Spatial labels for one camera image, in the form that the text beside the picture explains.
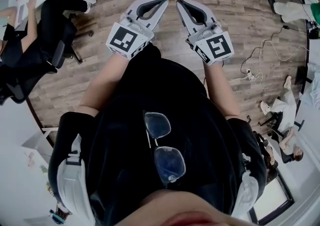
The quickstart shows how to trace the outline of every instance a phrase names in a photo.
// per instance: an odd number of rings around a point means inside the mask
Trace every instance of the white sneaker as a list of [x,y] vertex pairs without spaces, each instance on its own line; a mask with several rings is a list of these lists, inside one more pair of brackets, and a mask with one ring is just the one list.
[[88,14],[90,12],[90,9],[91,9],[91,3],[87,2],[86,4],[88,6],[88,9],[84,13]]
[[271,111],[269,105],[266,104],[264,101],[260,103],[260,108],[264,115],[267,115],[267,113]]
[[291,76],[286,78],[283,88],[291,90]]

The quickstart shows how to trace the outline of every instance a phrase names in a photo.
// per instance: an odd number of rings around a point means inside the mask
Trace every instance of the black shirt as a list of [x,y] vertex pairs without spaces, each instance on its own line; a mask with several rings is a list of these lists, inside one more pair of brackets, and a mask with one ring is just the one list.
[[[249,124],[235,118],[227,121],[192,72],[152,58],[156,51],[151,48],[131,60],[114,98],[95,118],[75,112],[61,117],[50,184],[57,194],[56,168],[80,134],[86,187],[98,225],[118,223],[146,196],[164,188],[152,158],[154,142],[149,148],[143,111],[167,116],[171,132],[158,144],[177,148],[185,160],[185,175],[169,189],[194,193],[231,214],[246,168],[258,181],[259,197],[266,184],[266,167]],[[246,168],[242,153],[251,157]]]
[[3,64],[10,68],[28,68],[40,65],[48,59],[42,52],[38,39],[23,52],[21,40],[27,35],[26,31],[15,31],[10,24],[7,25],[3,40],[7,41],[1,53]]

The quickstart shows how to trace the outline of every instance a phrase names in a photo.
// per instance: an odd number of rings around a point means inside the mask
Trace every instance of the hardwood floor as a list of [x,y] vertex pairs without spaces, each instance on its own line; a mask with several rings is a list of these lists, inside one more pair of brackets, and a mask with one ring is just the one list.
[[[37,84],[30,95],[30,101],[41,123],[46,127],[56,127],[62,114],[74,111],[79,104],[90,81],[101,70],[110,52],[105,42],[114,22],[134,0],[97,0],[89,14],[78,14],[74,20],[78,33],[94,30],[93,37],[83,37],[73,43],[73,48],[83,58],[83,64],[78,65],[68,59],[57,74],[46,75]],[[243,78],[240,72],[241,63],[249,57],[255,47],[259,47],[263,39],[269,39],[272,33],[280,31],[283,23],[278,15],[274,15],[267,0],[196,0],[212,9],[222,28],[229,32],[235,55],[224,63],[226,77],[231,80]],[[297,30],[305,30],[302,20],[288,24]],[[180,21],[176,0],[170,0],[158,26],[154,30],[154,44],[159,47],[162,57],[178,62],[194,72],[201,81],[204,80],[202,60],[190,48],[185,39],[187,30]],[[272,42],[282,58],[288,58],[298,46],[306,46],[306,34],[293,30],[282,30],[274,35]],[[306,51],[300,48],[288,61],[277,58],[270,43],[264,45],[261,55],[261,78],[254,82],[247,79],[231,82],[232,89],[240,104],[243,116],[250,115],[254,130],[265,133],[268,129],[260,127],[258,121],[267,119],[260,110],[260,101],[272,103],[282,94],[283,84],[287,75],[295,81],[298,66],[303,66]],[[254,75],[259,72],[259,50],[256,49],[252,58],[242,70],[250,68]],[[295,97],[301,86],[294,86]]]

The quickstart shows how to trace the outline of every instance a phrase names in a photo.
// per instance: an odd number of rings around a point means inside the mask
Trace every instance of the sleeve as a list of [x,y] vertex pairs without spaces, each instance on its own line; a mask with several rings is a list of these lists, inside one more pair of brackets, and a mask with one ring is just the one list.
[[90,140],[93,139],[95,134],[94,124],[95,118],[93,116],[77,112],[67,112],[60,119],[48,169],[48,180],[54,197],[59,202],[61,202],[61,199],[57,184],[58,167],[71,152],[71,145],[78,134],[81,136],[81,156],[83,153],[85,154],[83,151],[88,150]]
[[8,41],[8,40],[14,39],[15,37],[16,37],[15,28],[8,23],[5,28],[3,40]]
[[246,168],[250,170],[250,175],[258,181],[259,198],[266,186],[267,169],[258,142],[250,125],[246,121],[231,118],[228,120],[228,123],[238,140],[242,153],[251,158],[251,162],[246,165]]
[[7,41],[1,55],[2,62],[10,68],[15,68],[23,55],[21,40],[13,38]]

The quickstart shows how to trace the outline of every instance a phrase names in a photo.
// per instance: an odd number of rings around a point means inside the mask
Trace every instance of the shoe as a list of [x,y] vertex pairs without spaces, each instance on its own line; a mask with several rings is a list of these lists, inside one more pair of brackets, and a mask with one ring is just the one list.
[[88,6],[88,9],[84,13],[88,14],[90,12],[90,9],[91,9],[91,3],[87,2],[86,4]]
[[262,102],[260,103],[260,108],[261,108],[261,110],[262,110],[262,112],[263,112],[264,115],[267,115],[268,112],[271,111],[269,105],[266,104],[264,101],[262,101]]
[[283,88],[291,90],[291,76],[286,78]]
[[275,0],[268,0],[268,2],[269,2],[269,5],[270,5],[270,7],[271,7],[271,10],[272,10],[272,13],[274,13],[275,15],[277,15],[277,13],[276,13],[276,11],[275,11]]

